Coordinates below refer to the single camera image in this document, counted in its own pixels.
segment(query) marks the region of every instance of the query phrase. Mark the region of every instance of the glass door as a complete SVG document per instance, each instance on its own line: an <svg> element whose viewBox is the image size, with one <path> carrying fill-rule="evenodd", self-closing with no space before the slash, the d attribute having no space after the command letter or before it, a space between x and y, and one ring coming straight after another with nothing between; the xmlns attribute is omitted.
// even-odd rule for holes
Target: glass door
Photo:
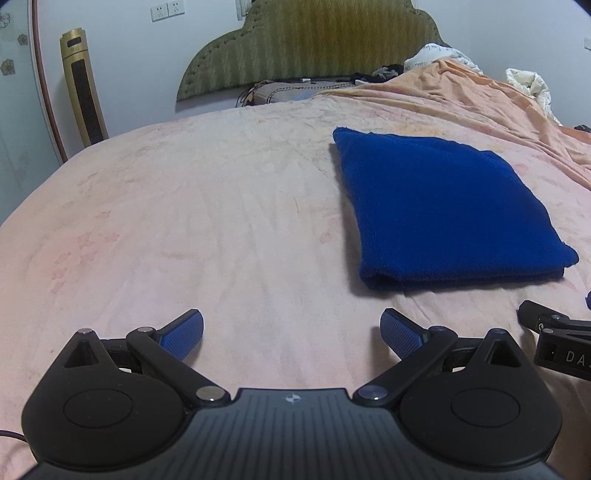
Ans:
<svg viewBox="0 0 591 480"><path fill-rule="evenodd" d="M0 223L60 165L42 107L30 0L0 0Z"/></svg>

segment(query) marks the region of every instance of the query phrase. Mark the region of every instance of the blue folded towel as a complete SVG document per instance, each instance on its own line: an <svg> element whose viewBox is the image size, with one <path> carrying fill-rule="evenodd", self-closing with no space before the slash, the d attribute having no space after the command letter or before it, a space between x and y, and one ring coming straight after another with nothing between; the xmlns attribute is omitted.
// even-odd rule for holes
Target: blue folded towel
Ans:
<svg viewBox="0 0 591 480"><path fill-rule="evenodd" d="M560 278L579 256L490 151L441 138L333 133L370 288Z"/></svg>

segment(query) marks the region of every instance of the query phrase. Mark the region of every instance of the bed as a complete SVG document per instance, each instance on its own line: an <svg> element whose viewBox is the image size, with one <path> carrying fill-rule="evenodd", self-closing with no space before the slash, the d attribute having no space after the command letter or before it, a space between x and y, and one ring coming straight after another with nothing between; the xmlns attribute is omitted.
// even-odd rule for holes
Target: bed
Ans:
<svg viewBox="0 0 591 480"><path fill-rule="evenodd" d="M336 127L441 137L492 150L546 206L580 262L560 281L375 293L358 276L359 232ZM512 87L451 60L383 84L299 102L212 112L94 145L68 161L0 228L0 428L80 327L103 338L205 318L189 363L227 388L346 387L397 359L379 337L394 307L460 336L507 329L532 358L526 299L589 318L591 136L559 128ZM591 476L591 384L540 369L563 411L550 456ZM0 478L34 464L0 440Z"/></svg>

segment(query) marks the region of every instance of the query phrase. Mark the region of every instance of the wall socket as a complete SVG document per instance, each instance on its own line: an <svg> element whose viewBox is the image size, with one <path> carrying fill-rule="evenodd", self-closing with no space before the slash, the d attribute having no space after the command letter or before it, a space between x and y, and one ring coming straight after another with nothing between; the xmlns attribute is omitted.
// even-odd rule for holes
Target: wall socket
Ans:
<svg viewBox="0 0 591 480"><path fill-rule="evenodd" d="M168 16L182 15L184 13L184 1L178 0L175 2L168 2Z"/></svg>
<svg viewBox="0 0 591 480"><path fill-rule="evenodd" d="M152 7L150 9L150 13L152 13L152 22L156 22L158 20L162 20L163 18L168 17L168 5L167 4L160 4Z"/></svg>

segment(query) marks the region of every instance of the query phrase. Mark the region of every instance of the bed headboard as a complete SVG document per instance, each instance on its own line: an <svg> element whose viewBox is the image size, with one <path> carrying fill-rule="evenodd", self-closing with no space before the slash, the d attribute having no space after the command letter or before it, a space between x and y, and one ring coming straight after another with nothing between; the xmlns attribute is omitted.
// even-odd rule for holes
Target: bed headboard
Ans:
<svg viewBox="0 0 591 480"><path fill-rule="evenodd" d="M240 30L195 55L177 101L266 79L371 73L429 42L444 44L411 0L256 0Z"/></svg>

